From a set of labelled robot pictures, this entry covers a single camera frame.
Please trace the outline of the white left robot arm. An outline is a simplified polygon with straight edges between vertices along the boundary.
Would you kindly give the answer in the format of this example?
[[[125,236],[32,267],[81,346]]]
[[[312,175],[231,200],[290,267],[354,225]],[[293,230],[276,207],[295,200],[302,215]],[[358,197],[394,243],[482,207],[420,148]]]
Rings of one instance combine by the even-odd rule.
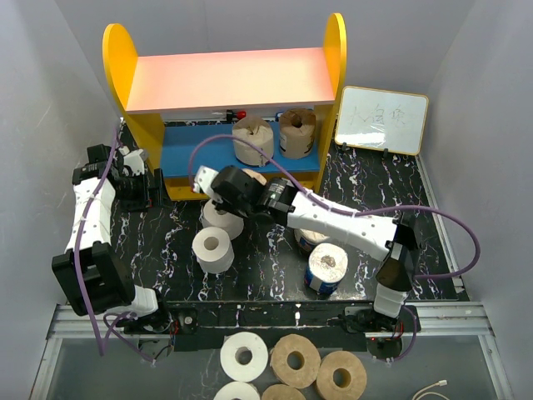
[[[76,198],[72,234],[64,253],[53,257],[52,271],[73,311],[134,314],[120,328],[161,333],[172,322],[162,295],[136,285],[112,249],[112,207],[145,212],[168,199],[161,169],[147,174],[143,149],[126,146],[113,151],[99,144],[87,149],[88,162],[74,170]]]

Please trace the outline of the cream roll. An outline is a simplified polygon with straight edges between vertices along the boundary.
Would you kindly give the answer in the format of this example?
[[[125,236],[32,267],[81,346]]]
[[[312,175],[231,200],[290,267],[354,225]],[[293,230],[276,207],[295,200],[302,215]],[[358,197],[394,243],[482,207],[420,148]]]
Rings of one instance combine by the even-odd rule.
[[[296,245],[305,254],[310,254],[316,246],[330,240],[330,237],[327,235],[306,229],[294,228],[293,232]]]
[[[241,141],[234,141],[237,160],[251,167],[264,167],[274,155],[274,133],[268,122],[257,116],[246,116],[233,125],[232,136],[245,140],[260,148],[263,156],[253,147]]]

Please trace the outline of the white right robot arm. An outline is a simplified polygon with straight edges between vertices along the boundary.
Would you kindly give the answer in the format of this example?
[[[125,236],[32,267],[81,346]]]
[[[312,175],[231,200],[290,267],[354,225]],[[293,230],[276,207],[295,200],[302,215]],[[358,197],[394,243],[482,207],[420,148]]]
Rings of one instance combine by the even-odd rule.
[[[377,260],[380,268],[372,305],[346,317],[345,328],[364,333],[396,330],[420,253],[412,218],[363,216],[356,209],[318,197],[293,177],[260,182],[235,166],[220,172],[200,167],[194,187],[213,200],[218,210],[320,233]]]

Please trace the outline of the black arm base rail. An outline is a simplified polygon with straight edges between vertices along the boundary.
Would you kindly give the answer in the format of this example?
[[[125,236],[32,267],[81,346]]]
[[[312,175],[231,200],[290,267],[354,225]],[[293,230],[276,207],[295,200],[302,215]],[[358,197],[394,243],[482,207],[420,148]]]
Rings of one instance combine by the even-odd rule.
[[[174,339],[177,352],[219,348],[232,334],[249,331],[271,348],[288,334],[318,348],[365,352],[368,338],[398,339],[418,333],[417,310],[408,305],[397,319],[383,317],[369,301],[170,302],[152,329],[133,323],[127,333]]]

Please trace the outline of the cream roll front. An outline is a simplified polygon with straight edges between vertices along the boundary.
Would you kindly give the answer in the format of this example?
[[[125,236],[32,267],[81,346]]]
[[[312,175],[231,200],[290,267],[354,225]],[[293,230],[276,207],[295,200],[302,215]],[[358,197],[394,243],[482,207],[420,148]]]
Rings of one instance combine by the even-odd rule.
[[[246,116],[233,125],[232,136],[245,140],[260,148],[263,156],[253,147],[241,141],[234,141],[237,160],[251,167],[264,167],[274,155],[274,133],[268,122],[257,116]]]

